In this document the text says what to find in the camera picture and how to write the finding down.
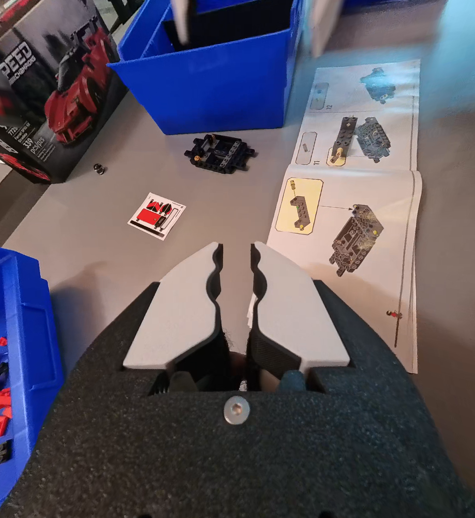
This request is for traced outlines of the small blue parts bin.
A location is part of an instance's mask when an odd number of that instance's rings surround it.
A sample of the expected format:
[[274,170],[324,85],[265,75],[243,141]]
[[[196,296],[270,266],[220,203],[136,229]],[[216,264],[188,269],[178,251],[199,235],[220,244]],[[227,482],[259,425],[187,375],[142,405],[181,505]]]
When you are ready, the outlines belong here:
[[0,248],[0,356],[9,364],[12,458],[0,466],[0,507],[24,470],[64,376],[48,283],[39,262]]

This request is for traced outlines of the large blue plastic bin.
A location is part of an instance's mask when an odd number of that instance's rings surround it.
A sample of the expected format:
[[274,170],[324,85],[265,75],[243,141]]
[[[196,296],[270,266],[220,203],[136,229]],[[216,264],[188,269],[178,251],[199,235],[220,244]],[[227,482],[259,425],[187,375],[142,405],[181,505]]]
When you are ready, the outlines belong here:
[[304,1],[196,1],[181,45],[170,1],[145,1],[110,67],[166,135],[283,126]]

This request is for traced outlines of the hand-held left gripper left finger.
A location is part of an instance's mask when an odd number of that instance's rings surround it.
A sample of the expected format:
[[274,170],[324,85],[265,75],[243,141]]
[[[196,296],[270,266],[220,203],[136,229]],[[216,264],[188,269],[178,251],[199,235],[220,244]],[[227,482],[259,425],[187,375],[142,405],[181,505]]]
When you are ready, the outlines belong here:
[[213,242],[163,276],[123,361],[124,368],[165,369],[221,334],[217,298],[222,267],[223,244]]

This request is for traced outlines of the lego instruction booklet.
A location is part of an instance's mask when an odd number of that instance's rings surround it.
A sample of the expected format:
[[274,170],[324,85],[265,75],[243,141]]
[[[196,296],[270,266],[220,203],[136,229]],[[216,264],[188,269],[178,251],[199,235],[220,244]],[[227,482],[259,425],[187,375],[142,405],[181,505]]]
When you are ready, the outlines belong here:
[[420,61],[317,68],[267,245],[417,373]]

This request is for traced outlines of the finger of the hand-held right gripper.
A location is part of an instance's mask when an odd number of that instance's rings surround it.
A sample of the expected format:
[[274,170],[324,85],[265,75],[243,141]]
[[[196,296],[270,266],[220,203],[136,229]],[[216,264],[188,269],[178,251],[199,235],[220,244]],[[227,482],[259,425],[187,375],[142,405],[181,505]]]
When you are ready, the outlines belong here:
[[312,57],[324,53],[341,11],[341,1],[312,1],[309,14]]
[[196,14],[197,1],[170,1],[178,40],[181,45],[190,41],[190,21]]

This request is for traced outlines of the black lego set box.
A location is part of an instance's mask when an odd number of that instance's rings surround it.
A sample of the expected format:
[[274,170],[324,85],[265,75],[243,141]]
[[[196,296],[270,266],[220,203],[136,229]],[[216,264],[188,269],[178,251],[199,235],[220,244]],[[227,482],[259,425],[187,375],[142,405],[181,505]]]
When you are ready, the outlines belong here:
[[127,93],[94,1],[0,1],[0,72],[15,96],[0,161],[49,185],[70,176]]

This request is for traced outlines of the red and white sticker sheet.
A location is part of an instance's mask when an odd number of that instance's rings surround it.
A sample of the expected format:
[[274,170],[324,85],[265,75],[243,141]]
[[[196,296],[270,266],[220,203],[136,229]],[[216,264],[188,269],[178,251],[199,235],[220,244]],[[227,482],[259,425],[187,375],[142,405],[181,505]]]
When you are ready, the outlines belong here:
[[149,192],[127,224],[164,241],[186,206]]

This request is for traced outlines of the black lego chassis assembly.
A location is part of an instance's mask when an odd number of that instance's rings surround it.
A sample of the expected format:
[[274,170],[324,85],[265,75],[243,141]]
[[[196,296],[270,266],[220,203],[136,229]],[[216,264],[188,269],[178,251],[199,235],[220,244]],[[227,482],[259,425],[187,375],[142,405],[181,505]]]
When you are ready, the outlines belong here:
[[221,174],[247,171],[248,160],[257,155],[242,139],[215,133],[195,138],[192,149],[184,152],[196,168]]

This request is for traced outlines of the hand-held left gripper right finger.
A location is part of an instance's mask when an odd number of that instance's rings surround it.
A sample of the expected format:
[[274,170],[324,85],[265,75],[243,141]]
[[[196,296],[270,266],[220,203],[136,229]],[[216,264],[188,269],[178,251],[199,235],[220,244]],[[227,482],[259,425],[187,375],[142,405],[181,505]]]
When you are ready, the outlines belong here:
[[350,356],[313,279],[262,242],[251,245],[254,274],[248,354],[265,371],[345,367]]

